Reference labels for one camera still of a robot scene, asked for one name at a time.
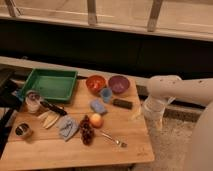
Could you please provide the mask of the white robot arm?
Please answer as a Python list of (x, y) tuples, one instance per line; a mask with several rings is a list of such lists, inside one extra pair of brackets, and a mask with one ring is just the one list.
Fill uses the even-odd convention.
[(177, 75), (153, 76), (142, 103), (147, 119), (160, 121), (175, 99), (205, 107), (194, 128), (183, 171), (213, 171), (213, 78), (182, 80)]

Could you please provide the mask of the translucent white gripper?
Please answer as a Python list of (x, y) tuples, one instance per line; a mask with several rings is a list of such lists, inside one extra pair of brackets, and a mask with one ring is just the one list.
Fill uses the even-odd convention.
[(148, 120), (153, 122), (157, 130), (161, 131), (166, 107), (174, 100), (174, 97), (156, 98), (149, 95), (142, 104), (142, 113)]

